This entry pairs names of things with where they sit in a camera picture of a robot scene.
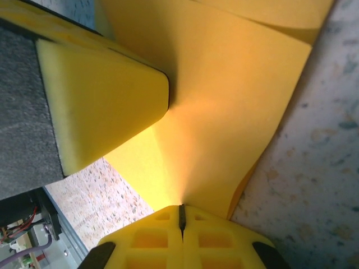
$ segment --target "yellow foam pad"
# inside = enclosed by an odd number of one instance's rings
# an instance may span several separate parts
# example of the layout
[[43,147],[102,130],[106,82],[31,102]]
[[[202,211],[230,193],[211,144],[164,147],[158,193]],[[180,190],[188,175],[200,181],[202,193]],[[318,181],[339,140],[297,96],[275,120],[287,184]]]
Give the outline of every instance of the yellow foam pad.
[[124,143],[167,110],[164,74],[115,52],[36,44],[65,174]]
[[194,1],[102,6],[118,43],[171,86],[164,118],[105,158],[154,210],[184,202],[230,216],[311,46]]
[[319,30],[333,0],[194,0],[271,26]]
[[36,48],[65,175],[166,113],[166,75],[113,41],[18,0],[0,2],[0,17],[41,36]]

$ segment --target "cable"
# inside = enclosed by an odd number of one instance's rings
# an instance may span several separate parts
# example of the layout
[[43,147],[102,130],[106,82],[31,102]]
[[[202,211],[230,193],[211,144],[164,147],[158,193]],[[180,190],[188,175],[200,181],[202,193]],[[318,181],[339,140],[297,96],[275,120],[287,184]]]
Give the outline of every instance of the cable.
[[48,247],[50,247],[51,243],[52,243],[52,237],[51,237],[51,234],[49,232],[49,230],[47,229],[46,226],[45,227],[45,231],[47,232],[47,239],[48,239],[48,242],[46,245],[41,245],[41,246],[38,246],[38,247],[34,247],[34,248],[28,248],[24,251],[20,251],[20,252],[17,252],[16,254],[4,259],[3,261],[0,262],[0,268],[4,267],[5,265],[9,264],[10,262],[13,262],[14,260],[16,260],[17,258],[20,258],[24,255],[27,255],[31,252],[34,252],[34,251],[42,251]]
[[31,216],[31,218],[29,218],[29,220],[28,220],[26,223],[24,223],[23,226],[21,226],[20,229],[19,229],[17,232],[10,234],[8,237],[9,237],[9,238],[13,238],[15,235],[17,235],[18,233],[22,232],[22,231],[25,230],[26,228],[28,228],[28,227],[31,225],[31,223],[32,223],[32,221],[33,221],[33,219],[34,219],[34,217],[35,217],[35,215],[36,215],[37,209],[38,209],[38,208],[35,206],[35,208],[34,208],[34,213],[33,213],[33,215]]

